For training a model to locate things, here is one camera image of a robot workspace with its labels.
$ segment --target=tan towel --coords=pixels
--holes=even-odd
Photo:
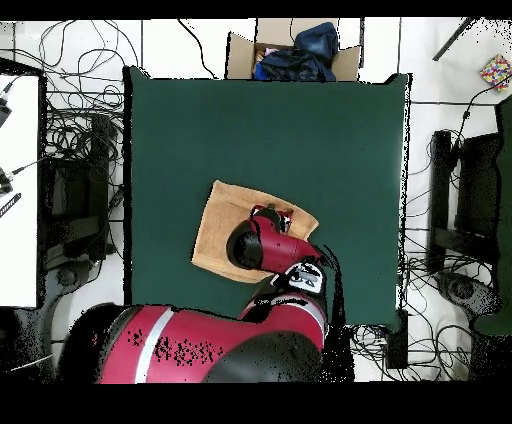
[[[271,275],[263,271],[248,271],[229,262],[226,242],[240,222],[249,218],[255,205],[276,205],[277,210],[293,209],[288,234],[306,240],[318,226],[318,221],[303,209],[270,194],[236,185],[213,183],[194,246],[192,263],[234,281],[257,283]]]

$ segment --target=green table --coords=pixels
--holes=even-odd
[[[152,80],[130,68],[125,84],[132,303],[239,315],[258,286],[190,262],[219,179],[313,214],[320,225],[311,241],[341,263],[348,323],[394,322],[407,75],[386,84],[268,83]]]

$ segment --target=white floor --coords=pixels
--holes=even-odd
[[[152,77],[158,78],[197,78],[210,77],[203,68],[200,51],[196,41],[178,24],[176,20],[150,21],[116,21],[119,28],[132,43],[133,49],[124,36],[119,38],[119,56],[105,65],[99,66],[90,76],[111,79],[84,80],[85,91],[103,91],[108,84],[122,91],[121,66],[142,66]],[[412,73],[411,120],[410,120],[410,161],[409,171],[415,172],[428,164],[425,148],[433,132],[441,129],[458,130],[462,114],[470,99],[478,91],[488,87],[479,76],[479,71],[498,53],[512,60],[512,43],[510,41],[510,25],[508,23],[479,22],[465,32],[445,53],[439,62],[432,61],[434,54],[462,22],[462,18],[366,18],[364,68],[360,70],[360,80],[366,82],[384,82],[391,74]],[[234,31],[246,38],[253,39],[255,19],[226,19],[185,21],[200,40],[204,62],[218,78],[224,76],[226,40],[229,31]],[[40,56],[39,42],[45,29],[52,22],[23,22],[16,25],[16,48],[24,49],[36,57]],[[46,61],[51,64],[59,62],[63,40],[63,27],[60,25],[45,39]],[[358,44],[359,19],[343,18],[340,20],[340,43],[342,47]],[[77,61],[81,54],[91,49],[115,49],[116,31],[103,21],[79,21],[69,26],[64,32],[64,54],[55,70],[64,69],[68,72],[78,71]],[[0,24],[0,49],[12,49],[12,31],[7,25]],[[91,68],[98,52],[83,56],[80,71]],[[0,57],[12,58],[12,53],[0,51]],[[34,61],[16,54],[16,60],[34,64]],[[48,90],[76,90],[76,78],[67,80],[52,76]],[[471,117],[466,123],[464,136],[470,137],[496,131],[493,104],[506,98],[510,90],[498,94],[488,92],[477,99],[478,105],[471,110]],[[62,100],[54,97],[56,106],[63,106]],[[115,182],[122,181],[122,169],[116,173]],[[423,193],[428,189],[428,172],[409,178],[408,198]],[[408,215],[417,215],[427,208],[428,196],[411,201]],[[122,219],[122,207],[118,208],[112,219]],[[426,228],[427,214],[407,220],[408,228]],[[122,224],[112,224],[115,244],[122,252]],[[425,243],[425,232],[409,231],[407,236],[420,245]],[[408,241],[406,250],[409,252],[422,249]],[[421,253],[409,253],[409,256],[421,256]],[[63,339],[80,314],[89,307],[107,301],[122,303],[123,264],[117,255],[112,255],[103,264],[99,278],[79,291],[64,298],[56,312],[53,338]],[[428,285],[421,290],[408,292],[411,315],[417,315],[414,308],[424,312],[431,322],[434,331],[446,324],[467,326],[461,310],[441,299],[434,289]],[[429,338],[428,325],[421,316],[411,317],[410,340]],[[443,333],[440,340],[450,350],[457,347],[468,349],[468,337],[461,331],[450,329]],[[411,363],[429,360],[433,357],[432,342],[424,342],[427,352],[411,352]],[[416,344],[414,349],[421,350]],[[59,345],[55,344],[56,355]],[[415,367],[414,370],[424,378],[435,377],[437,371],[429,368]],[[390,374],[399,379],[395,371]],[[458,378],[464,378],[465,371],[457,371]],[[406,378],[411,379],[411,371],[405,371]],[[376,364],[360,356],[356,356],[356,377],[358,381],[380,380],[381,372]]]

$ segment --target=wire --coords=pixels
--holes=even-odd
[[[7,94],[9,90],[11,89],[12,85],[16,82],[18,78],[21,78],[23,75],[18,75],[15,77],[9,84],[7,84],[2,91],[0,91],[0,97],[2,97],[3,94]]]
[[[430,210],[430,205],[427,207],[427,209],[425,210],[425,212],[419,213],[419,214],[417,214],[417,215],[406,215],[405,217],[406,217],[406,218],[417,218],[418,216],[423,216],[423,215],[425,215],[429,210]]]
[[[416,246],[421,247],[423,250],[425,250],[425,251],[427,250],[427,249],[425,248],[425,246],[422,246],[421,244],[419,244],[417,241],[413,240],[413,239],[412,239],[412,238],[410,238],[409,236],[405,236],[405,238],[406,238],[407,240],[409,240],[409,241],[413,242]]]
[[[469,118],[469,109],[471,108],[471,106],[473,105],[473,102],[475,101],[475,99],[480,96],[481,94],[487,92],[487,91],[490,91],[492,90],[493,88],[496,88],[498,87],[499,85],[501,84],[504,84],[507,80],[510,79],[510,77],[512,77],[512,73],[509,73],[505,78],[501,79],[500,81],[498,81],[497,83],[495,83],[494,85],[491,85],[490,87],[486,88],[485,90],[482,90],[482,91],[479,91],[478,93],[476,93],[473,98],[470,100],[469,104],[468,104],[468,107],[466,108],[466,111],[464,112],[464,114],[462,115],[462,124],[460,126],[460,130],[459,130],[459,137],[457,137],[456,141],[455,141],[455,145],[459,145],[459,141],[460,141],[460,136],[462,135],[462,130],[464,129],[464,124],[466,122],[466,120]]]
[[[26,365],[22,365],[21,367],[13,368],[13,369],[11,369],[11,371],[16,371],[16,370],[20,370],[22,368],[31,367],[32,365],[36,365],[39,362],[46,361],[47,359],[50,359],[52,356],[53,356],[53,353],[51,355],[45,356],[44,358],[41,358],[41,359],[38,359],[36,361],[30,362],[30,363],[28,363]]]
[[[43,160],[46,160],[46,159],[50,159],[52,157],[54,157],[55,155],[58,155],[58,154],[61,154],[61,153],[65,153],[65,152],[70,152],[71,150],[70,149],[61,149],[57,152],[54,152],[54,153],[51,153],[49,154],[48,156],[45,156],[44,158],[41,158],[39,160],[36,160],[32,163],[29,163],[28,165],[25,165],[25,166],[22,166],[18,169],[15,169],[14,171],[11,172],[12,175],[18,175],[21,171],[24,171],[25,169],[27,169],[29,166],[32,166],[32,165],[35,165],[36,163],[39,163]]]
[[[293,19],[294,19],[294,18],[292,18],[292,20],[290,21],[290,38],[292,39],[293,44],[295,44],[295,40],[294,40],[294,39],[293,39],[293,37],[292,37]]]
[[[428,194],[432,191],[432,189],[428,189],[427,191],[425,191],[424,193],[421,193],[420,195],[416,196],[416,197],[413,197],[411,200],[408,200],[406,205],[408,205],[409,203],[413,202],[414,200],[416,199],[419,199],[420,197],[424,196],[425,194]]]
[[[212,71],[210,71],[206,65],[204,64],[204,57],[203,57],[203,46],[201,45],[201,42],[199,41],[199,39],[196,37],[196,35],[190,30],[190,28],[188,28],[183,22],[181,22],[181,19],[178,19],[178,23],[183,27],[185,28],[185,30],[192,36],[194,37],[194,40],[196,40],[198,46],[199,46],[199,50],[201,52],[201,63],[203,64],[203,68],[208,71],[208,73],[212,76],[213,79],[218,79]]]
[[[450,324],[450,325],[445,325],[443,328],[441,328],[438,332],[437,332],[437,335],[436,335],[436,338],[435,338],[435,344],[434,344],[434,348],[435,348],[435,351],[436,351],[436,355],[439,357],[439,337],[441,336],[441,334],[443,333],[443,331],[449,329],[449,328],[457,328],[459,330],[462,330],[463,332],[465,332],[467,335],[469,335],[472,339],[473,339],[473,335],[469,332],[469,330],[461,327],[460,325],[455,325],[455,324]],[[446,370],[445,368],[445,365],[443,363],[442,360],[439,360],[439,364],[441,365],[441,368],[443,370],[443,372],[448,376],[448,378],[452,381],[456,381],[455,378],[453,378],[451,376],[450,373],[448,373],[448,371]]]
[[[65,47],[67,46],[67,33],[72,25],[77,21],[60,21],[46,28],[39,43],[39,57],[26,52],[21,49],[15,49],[20,57],[27,57],[39,64],[41,69],[45,72],[49,85],[53,86],[53,90],[49,90],[48,94],[48,127],[47,127],[47,140],[45,146],[45,154],[51,154],[52,151],[61,151],[59,153],[60,159],[67,161],[82,160],[94,169],[89,176],[91,180],[98,182],[105,180],[109,185],[115,186],[112,182],[112,175],[116,167],[122,165],[120,160],[123,157],[123,149],[118,150],[121,145],[118,142],[118,134],[123,132],[123,93],[118,87],[111,84],[112,81],[122,82],[121,80],[112,80],[105,78],[98,78],[90,75],[101,66],[112,60],[121,61],[125,63],[123,57],[118,53],[120,44],[120,37],[130,45],[135,57],[135,62],[138,64],[138,57],[133,48],[133,44],[121,31],[114,21],[100,21],[116,31],[115,47],[113,49],[106,48],[105,37],[101,34],[98,25],[94,21],[90,21],[94,31],[98,34],[101,40],[101,48],[91,49],[82,53],[77,62],[76,72],[67,72],[63,68],[59,68],[61,61],[65,54]],[[55,31],[61,28],[61,43],[60,52],[54,62],[47,61],[45,42],[46,39]],[[81,61],[89,55],[94,55],[93,64],[86,70],[81,70]],[[69,85],[73,92],[65,94],[64,91],[58,90],[53,79],[58,77],[61,82]],[[103,89],[95,94],[86,93],[83,90],[83,79],[95,79],[108,81]],[[55,100],[64,102],[68,107],[55,107]],[[115,133],[109,134],[108,139],[105,137],[97,137],[98,143],[104,143],[108,151],[108,161],[102,161],[99,158],[90,156],[90,143],[94,137],[91,128],[91,118],[96,115],[104,115],[111,123]],[[112,173],[103,177],[102,168],[108,164],[113,165]]]
[[[116,249],[117,255],[121,258],[121,260],[122,260],[122,261],[124,261],[123,255],[121,255],[121,254],[119,253],[119,250],[117,250],[117,246],[116,246],[116,244],[114,243],[114,236],[112,235],[112,227],[110,226],[110,224],[109,224],[109,226],[108,226],[108,232],[109,232],[109,234],[110,234],[110,240],[112,241],[112,246],[114,246],[114,249]]]
[[[434,141],[434,135],[432,135],[432,137],[430,137],[430,141],[428,142],[427,146],[425,147],[425,150],[426,150],[426,153],[427,153],[427,156],[429,157],[429,161],[427,163],[427,166],[425,166],[425,168],[423,168],[422,170],[420,171],[417,171],[417,172],[409,172],[408,173],[408,176],[413,176],[413,175],[419,175],[419,174],[422,174],[423,172],[425,172],[431,165],[432,163],[432,142]]]
[[[98,273],[96,274],[96,277],[94,277],[92,280],[89,280],[87,281],[87,283],[85,284],[89,284],[89,283],[92,283],[93,281],[96,281],[98,279],[98,277],[100,276],[101,274],[101,268],[103,266],[103,261],[100,261],[100,267],[98,268]]]

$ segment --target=colorful cube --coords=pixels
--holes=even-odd
[[[489,64],[480,71],[482,78],[491,85],[499,83],[511,73],[512,67],[510,66],[510,63],[501,54],[492,59]],[[509,82],[510,78],[503,84],[496,86],[495,89],[498,91],[506,90]]]

